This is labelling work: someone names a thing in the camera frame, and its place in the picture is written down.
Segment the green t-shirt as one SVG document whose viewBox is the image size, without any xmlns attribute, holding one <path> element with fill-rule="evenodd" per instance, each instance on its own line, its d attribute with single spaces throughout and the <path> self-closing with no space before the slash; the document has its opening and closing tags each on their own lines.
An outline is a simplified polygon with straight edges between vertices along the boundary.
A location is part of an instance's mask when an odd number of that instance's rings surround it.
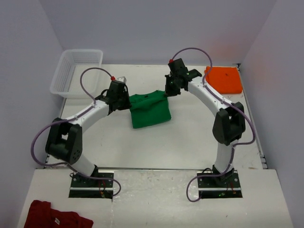
<svg viewBox="0 0 304 228">
<path fill-rule="evenodd" d="M 150 127 L 171 120 L 168 98 L 164 91 L 130 96 L 131 120 L 134 129 Z"/>
</svg>

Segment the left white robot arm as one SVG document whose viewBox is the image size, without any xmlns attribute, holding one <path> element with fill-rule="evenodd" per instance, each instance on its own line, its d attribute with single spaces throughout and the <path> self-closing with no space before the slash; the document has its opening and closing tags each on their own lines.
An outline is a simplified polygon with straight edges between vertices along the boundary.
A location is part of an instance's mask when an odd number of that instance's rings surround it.
<svg viewBox="0 0 304 228">
<path fill-rule="evenodd" d="M 88 108 L 85 114 L 77 113 L 75 120 L 51 126 L 46 153 L 81 173 L 83 183 L 92 187 L 98 183 L 99 175 L 94 172 L 96 166 L 83 155 L 83 133 L 112 112 L 131 108 L 126 78 L 112 81 L 106 95 L 99 95 Z"/>
</svg>

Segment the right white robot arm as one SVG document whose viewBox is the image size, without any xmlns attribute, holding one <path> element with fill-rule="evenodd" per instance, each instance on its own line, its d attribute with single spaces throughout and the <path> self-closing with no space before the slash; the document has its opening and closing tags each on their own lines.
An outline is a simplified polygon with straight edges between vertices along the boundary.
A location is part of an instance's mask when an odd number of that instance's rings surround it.
<svg viewBox="0 0 304 228">
<path fill-rule="evenodd" d="M 224 104 L 225 99 L 211 88 L 202 74 L 196 69 L 188 70 L 182 59 L 169 60 L 168 66 L 170 73 L 165 76 L 165 95 L 177 96 L 184 89 L 196 96 L 215 117 L 212 134 L 218 149 L 210 178 L 216 186 L 222 187 L 233 175 L 234 146 L 246 129 L 243 115 L 236 110 L 243 111 L 244 107 L 240 102 Z"/>
</svg>

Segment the folded orange t-shirt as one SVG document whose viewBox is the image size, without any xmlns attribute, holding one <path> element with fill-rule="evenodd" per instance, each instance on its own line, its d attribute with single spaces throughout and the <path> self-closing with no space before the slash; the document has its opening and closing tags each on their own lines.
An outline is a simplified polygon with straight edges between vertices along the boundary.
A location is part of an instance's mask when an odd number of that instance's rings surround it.
<svg viewBox="0 0 304 228">
<path fill-rule="evenodd" d="M 240 94 L 243 91 L 236 67 L 213 67 L 206 81 L 220 94 Z"/>
</svg>

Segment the white plastic basket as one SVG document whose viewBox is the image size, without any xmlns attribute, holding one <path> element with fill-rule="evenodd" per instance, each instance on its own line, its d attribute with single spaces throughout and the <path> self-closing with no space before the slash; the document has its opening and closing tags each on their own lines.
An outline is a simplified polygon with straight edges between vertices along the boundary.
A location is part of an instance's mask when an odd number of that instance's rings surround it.
<svg viewBox="0 0 304 228">
<path fill-rule="evenodd" d="M 55 70 L 50 92 L 66 99 L 87 99 L 80 76 L 88 68 L 101 67 L 103 52 L 99 49 L 65 50 Z"/>
</svg>

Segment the dark red t-shirt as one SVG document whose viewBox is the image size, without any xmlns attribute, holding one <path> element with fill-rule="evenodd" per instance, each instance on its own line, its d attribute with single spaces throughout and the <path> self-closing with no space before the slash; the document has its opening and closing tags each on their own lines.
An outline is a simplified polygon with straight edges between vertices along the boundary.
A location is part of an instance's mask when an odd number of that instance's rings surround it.
<svg viewBox="0 0 304 228">
<path fill-rule="evenodd" d="M 92 228 L 94 222 L 73 211 L 59 211 L 47 201 L 34 200 L 28 210 L 25 228 Z"/>
</svg>

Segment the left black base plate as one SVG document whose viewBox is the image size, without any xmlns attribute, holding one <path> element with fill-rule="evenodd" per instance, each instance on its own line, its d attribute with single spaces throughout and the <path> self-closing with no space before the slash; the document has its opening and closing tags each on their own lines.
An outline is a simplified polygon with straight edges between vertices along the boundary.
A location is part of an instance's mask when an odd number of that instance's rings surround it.
<svg viewBox="0 0 304 228">
<path fill-rule="evenodd" d="M 112 180 L 93 180 L 70 173 L 69 198 L 113 199 Z"/>
</svg>

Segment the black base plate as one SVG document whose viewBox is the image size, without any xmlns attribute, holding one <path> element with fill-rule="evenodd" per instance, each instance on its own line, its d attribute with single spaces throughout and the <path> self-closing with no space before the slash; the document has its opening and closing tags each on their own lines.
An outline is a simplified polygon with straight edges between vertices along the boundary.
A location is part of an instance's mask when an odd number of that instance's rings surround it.
<svg viewBox="0 0 304 228">
<path fill-rule="evenodd" d="M 242 198 L 242 190 L 238 172 L 223 182 L 217 183 L 215 178 L 198 178 L 199 197 L 201 199 Z"/>
<path fill-rule="evenodd" d="M 70 173 L 69 198 L 113 199 L 112 180 L 93 180 Z"/>
</svg>

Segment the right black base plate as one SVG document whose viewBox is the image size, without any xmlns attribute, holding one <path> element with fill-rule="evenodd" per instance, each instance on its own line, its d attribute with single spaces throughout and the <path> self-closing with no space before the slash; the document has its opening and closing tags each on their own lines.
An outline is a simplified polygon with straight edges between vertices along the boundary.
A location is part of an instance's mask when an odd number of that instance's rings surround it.
<svg viewBox="0 0 304 228">
<path fill-rule="evenodd" d="M 223 182 L 217 183 L 215 178 L 198 178 L 199 197 L 201 199 L 242 198 L 242 190 L 238 172 Z"/>
</svg>

